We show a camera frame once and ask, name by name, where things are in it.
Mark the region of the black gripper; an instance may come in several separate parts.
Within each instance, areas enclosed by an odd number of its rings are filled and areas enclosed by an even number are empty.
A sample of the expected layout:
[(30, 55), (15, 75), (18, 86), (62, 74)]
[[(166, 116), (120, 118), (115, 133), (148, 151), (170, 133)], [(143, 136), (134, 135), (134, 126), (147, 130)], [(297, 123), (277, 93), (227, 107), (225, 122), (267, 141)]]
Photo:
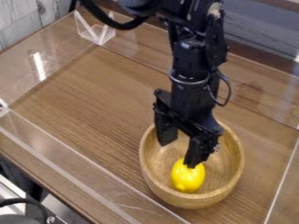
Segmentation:
[(222, 79), (219, 70), (193, 76), (173, 70), (173, 89), (158, 88), (154, 91), (154, 124), (159, 144), (166, 146), (173, 143), (181, 131), (187, 135), (190, 145), (183, 163), (189, 168), (195, 168), (209, 159), (223, 134), (213, 114), (215, 106), (223, 106), (218, 100)]

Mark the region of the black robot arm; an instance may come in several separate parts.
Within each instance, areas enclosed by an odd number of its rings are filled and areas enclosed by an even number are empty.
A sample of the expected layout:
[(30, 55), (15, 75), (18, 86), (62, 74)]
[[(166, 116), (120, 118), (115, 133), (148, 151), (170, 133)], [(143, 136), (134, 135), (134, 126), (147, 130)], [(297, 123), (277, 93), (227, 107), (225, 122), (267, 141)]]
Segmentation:
[(229, 77), (221, 72), (227, 61), (223, 0), (118, 0), (132, 15), (157, 15), (167, 25), (173, 50), (170, 91), (154, 91), (154, 124), (162, 146), (190, 137), (183, 164), (194, 168), (217, 150), (223, 128), (214, 118), (221, 83)]

